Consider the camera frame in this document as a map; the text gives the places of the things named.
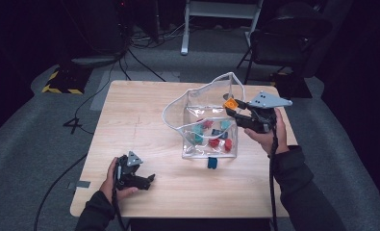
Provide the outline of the black chair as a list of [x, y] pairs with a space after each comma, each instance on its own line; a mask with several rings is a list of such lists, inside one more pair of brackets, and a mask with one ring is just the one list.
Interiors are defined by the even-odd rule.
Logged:
[[248, 50], [237, 65], [248, 62], [243, 83], [249, 82], [253, 64], [279, 66], [261, 82], [270, 82], [282, 97], [312, 98], [302, 72], [317, 43], [332, 27], [329, 20], [307, 3], [295, 1], [281, 6], [275, 16], [250, 35]]

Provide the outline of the grey tape strip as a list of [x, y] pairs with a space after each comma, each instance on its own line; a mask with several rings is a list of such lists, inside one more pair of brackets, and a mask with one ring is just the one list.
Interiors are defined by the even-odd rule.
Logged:
[[77, 182], [69, 182], [67, 185], [68, 189], [76, 190], [77, 188], [86, 188], [88, 189], [90, 185], [89, 181], [77, 181]]

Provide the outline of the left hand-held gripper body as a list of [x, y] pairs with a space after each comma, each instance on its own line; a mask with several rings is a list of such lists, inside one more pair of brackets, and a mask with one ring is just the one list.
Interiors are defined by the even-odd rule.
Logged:
[[137, 183], [143, 183], [142, 179], [136, 175], [140, 164], [142, 164], [142, 159], [133, 151], [117, 159], [114, 170], [114, 184], [118, 190], [134, 187]]

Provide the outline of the grey stand foot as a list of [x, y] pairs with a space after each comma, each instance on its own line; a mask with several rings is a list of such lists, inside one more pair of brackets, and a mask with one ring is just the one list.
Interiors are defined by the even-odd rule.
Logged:
[[87, 68], [97, 68], [113, 64], [117, 61], [117, 57], [114, 56], [94, 56], [85, 58], [72, 59], [76, 65]]

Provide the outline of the person's right hand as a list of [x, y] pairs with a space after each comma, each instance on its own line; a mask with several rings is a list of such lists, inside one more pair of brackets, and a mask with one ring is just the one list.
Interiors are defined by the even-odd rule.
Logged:
[[280, 154], [290, 150], [287, 145], [286, 125], [283, 121], [282, 114], [277, 108], [274, 109], [274, 112], [277, 121], [275, 133], [271, 131], [266, 134], [258, 134], [249, 128], [244, 129], [244, 133], [250, 139], [256, 141], [268, 155], [270, 155], [272, 151], [275, 151], [276, 154]]

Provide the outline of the person's left hand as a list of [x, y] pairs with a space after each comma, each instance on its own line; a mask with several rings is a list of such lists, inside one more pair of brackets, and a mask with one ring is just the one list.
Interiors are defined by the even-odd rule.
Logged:
[[[113, 186], [114, 186], [114, 169], [116, 164], [117, 158], [114, 157], [112, 162], [109, 165], [108, 173], [106, 180], [102, 183], [100, 187], [100, 191], [106, 196], [106, 198], [109, 200], [110, 203], [113, 202]], [[116, 198], [117, 201], [120, 202], [121, 200], [127, 198], [128, 196], [136, 193], [139, 189], [135, 187], [126, 188], [121, 191], [116, 192]]]

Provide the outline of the clear plastic bag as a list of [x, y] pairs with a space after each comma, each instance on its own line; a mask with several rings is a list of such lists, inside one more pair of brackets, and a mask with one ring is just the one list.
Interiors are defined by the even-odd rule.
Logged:
[[[162, 113], [162, 119], [169, 128], [178, 132], [183, 139], [182, 157], [184, 159], [205, 158], [236, 158], [238, 153], [238, 127], [235, 120], [228, 116], [223, 104], [226, 100], [222, 96], [229, 93], [229, 98], [245, 99], [245, 89], [241, 81], [233, 72], [228, 72], [216, 77], [211, 83], [196, 89], [186, 90], [180, 97], [170, 102]], [[192, 127], [201, 125], [205, 120], [212, 120], [213, 126], [203, 129], [202, 143], [194, 142]], [[209, 139], [217, 139], [212, 136], [212, 130], [222, 130], [220, 122], [230, 120], [231, 125], [227, 128], [228, 138], [233, 146], [227, 152], [224, 148], [223, 139], [218, 147], [209, 146]]]

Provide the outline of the white desk frame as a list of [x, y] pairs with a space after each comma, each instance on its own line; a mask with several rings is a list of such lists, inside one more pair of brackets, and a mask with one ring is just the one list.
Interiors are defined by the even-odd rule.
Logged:
[[243, 4], [186, 0], [184, 13], [185, 28], [180, 53], [183, 56], [189, 53], [190, 18], [192, 16], [250, 19], [250, 29], [244, 33], [247, 44], [250, 44], [250, 35], [256, 29], [263, 2], [264, 0], [256, 0], [256, 3]]

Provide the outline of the orange toy block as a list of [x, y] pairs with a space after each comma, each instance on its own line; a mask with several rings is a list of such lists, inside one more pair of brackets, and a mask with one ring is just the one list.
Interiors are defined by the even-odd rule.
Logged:
[[223, 106], [225, 108], [229, 108], [231, 110], [235, 110], [235, 109], [237, 109], [237, 107], [239, 106], [239, 104], [237, 103], [237, 101], [234, 98], [229, 98], [228, 100], [225, 101], [225, 103], [223, 104]]

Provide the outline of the long dark blue toy block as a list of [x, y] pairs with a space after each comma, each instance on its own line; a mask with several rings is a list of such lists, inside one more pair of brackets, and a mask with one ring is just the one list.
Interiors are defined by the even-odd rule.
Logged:
[[218, 139], [226, 140], [228, 138], [228, 133], [226, 131], [223, 131], [223, 130], [213, 129], [212, 130], [212, 136], [217, 137]]

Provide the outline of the black yellow striped stand base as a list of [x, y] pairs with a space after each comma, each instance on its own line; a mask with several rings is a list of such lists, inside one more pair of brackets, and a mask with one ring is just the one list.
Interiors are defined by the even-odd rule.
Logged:
[[91, 73], [91, 68], [63, 69], [57, 67], [50, 75], [42, 92], [84, 94]]

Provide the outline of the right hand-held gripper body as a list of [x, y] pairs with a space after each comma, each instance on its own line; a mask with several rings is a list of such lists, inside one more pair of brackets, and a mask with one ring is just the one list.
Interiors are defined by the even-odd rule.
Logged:
[[277, 107], [287, 107], [292, 105], [292, 101], [265, 91], [259, 92], [249, 103], [253, 109], [250, 116], [245, 118], [243, 128], [249, 128], [258, 134], [268, 133], [276, 125]]

